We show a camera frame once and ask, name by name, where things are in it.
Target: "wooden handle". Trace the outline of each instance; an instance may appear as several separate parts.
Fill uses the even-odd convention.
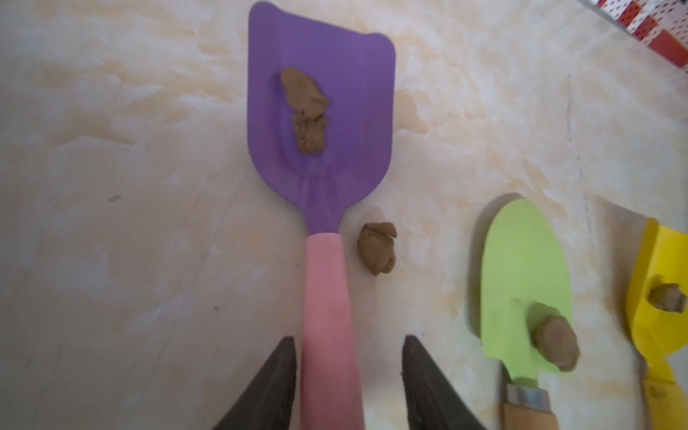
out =
[[[688,424],[688,398],[680,385],[648,378],[643,381],[643,388],[654,430],[685,428]]]
[[[551,412],[504,403],[504,430],[559,430]]]

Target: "red and white box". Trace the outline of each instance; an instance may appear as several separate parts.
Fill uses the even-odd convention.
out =
[[[643,45],[688,71],[688,1],[591,0]]]

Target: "marble floor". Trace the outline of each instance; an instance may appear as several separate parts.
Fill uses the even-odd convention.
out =
[[[539,379],[560,428],[644,429],[623,297],[643,217],[688,230],[686,73],[574,0],[275,3],[396,47],[391,165],[341,224],[368,428],[407,428],[406,334],[499,428],[477,263],[519,193],[570,270],[583,355]],[[246,147],[251,4],[0,1],[0,428],[210,429],[299,341],[307,231]]]

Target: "yellow shovel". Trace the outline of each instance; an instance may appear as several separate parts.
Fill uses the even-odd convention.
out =
[[[654,430],[688,428],[688,399],[676,384],[667,356],[688,343],[688,310],[668,312],[651,303],[657,291],[688,292],[688,235],[649,219],[626,296],[631,337],[647,361],[643,381]]]

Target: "brown clay lump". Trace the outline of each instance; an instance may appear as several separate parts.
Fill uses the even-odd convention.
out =
[[[686,308],[686,295],[681,292],[677,283],[666,283],[652,289],[649,302],[659,310],[682,314]]]
[[[377,276],[394,268],[394,240],[396,228],[391,222],[370,222],[358,236],[358,253],[370,272]]]
[[[322,152],[325,148],[327,126],[327,118],[323,116],[323,112],[330,104],[330,99],[320,92],[307,74],[295,67],[282,70],[279,79],[284,87],[287,103],[296,111],[292,115],[292,125],[297,135],[299,152]]]
[[[547,316],[535,328],[537,351],[562,372],[570,372],[578,363],[581,351],[573,329],[563,316]]]

